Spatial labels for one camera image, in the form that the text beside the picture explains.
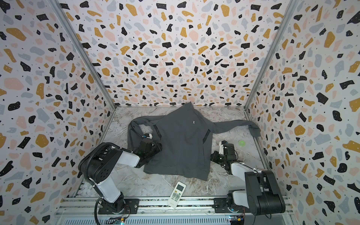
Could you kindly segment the dark grey zip jacket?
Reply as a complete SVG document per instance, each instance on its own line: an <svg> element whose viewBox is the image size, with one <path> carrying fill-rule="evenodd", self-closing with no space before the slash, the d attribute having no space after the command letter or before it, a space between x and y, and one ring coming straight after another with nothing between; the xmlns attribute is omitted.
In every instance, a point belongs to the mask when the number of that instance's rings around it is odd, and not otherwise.
<svg viewBox="0 0 360 225"><path fill-rule="evenodd" d="M143 136L141 125L149 126L152 140L162 144L162 151L144 166L145 173L181 175L203 181L208 179L210 173L213 134L241 126L247 126L254 137L259 137L261 132L252 121L212 122L192 103L187 103L167 115L133 119L127 128L128 150L139 147Z"/></svg>

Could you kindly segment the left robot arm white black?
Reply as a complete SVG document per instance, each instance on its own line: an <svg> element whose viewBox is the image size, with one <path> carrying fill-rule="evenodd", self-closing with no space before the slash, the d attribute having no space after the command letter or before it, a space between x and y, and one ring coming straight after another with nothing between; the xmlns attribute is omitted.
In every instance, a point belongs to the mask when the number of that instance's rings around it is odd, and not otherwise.
<svg viewBox="0 0 360 225"><path fill-rule="evenodd" d="M117 164L141 168L162 151L162 144L150 138L140 141L140 146L130 151L111 142L103 142L81 160L78 170L99 194L105 204L120 211L123 194L116 187L111 173Z"/></svg>

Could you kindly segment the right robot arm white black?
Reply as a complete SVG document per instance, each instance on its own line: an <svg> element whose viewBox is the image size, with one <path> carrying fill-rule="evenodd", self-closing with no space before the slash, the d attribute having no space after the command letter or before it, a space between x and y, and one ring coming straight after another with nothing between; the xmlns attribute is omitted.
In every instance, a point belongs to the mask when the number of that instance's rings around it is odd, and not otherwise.
<svg viewBox="0 0 360 225"><path fill-rule="evenodd" d="M216 213L250 212L254 216L271 217L273 214L286 211L286 204L274 173L270 170L251 168L239 161L233 144L221 141L219 151L211 154L211 161L224 168L227 174L245 182L244 189L230 190L226 198L214 199Z"/></svg>

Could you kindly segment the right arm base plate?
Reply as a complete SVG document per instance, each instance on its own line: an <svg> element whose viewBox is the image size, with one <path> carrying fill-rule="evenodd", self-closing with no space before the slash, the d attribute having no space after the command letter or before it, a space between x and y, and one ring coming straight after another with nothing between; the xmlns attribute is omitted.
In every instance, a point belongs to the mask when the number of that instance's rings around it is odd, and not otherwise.
<svg viewBox="0 0 360 225"><path fill-rule="evenodd" d="M213 203L212 208L215 213L250 213L248 208L236 205L225 197L214 198Z"/></svg>

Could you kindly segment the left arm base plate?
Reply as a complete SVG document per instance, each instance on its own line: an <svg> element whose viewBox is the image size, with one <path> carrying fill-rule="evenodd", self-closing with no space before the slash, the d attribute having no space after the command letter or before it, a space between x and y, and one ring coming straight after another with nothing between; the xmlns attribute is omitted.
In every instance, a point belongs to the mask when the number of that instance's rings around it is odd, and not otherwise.
<svg viewBox="0 0 360 225"><path fill-rule="evenodd" d="M109 203L102 199L98 213L100 215L131 215L137 214L140 199L125 198Z"/></svg>

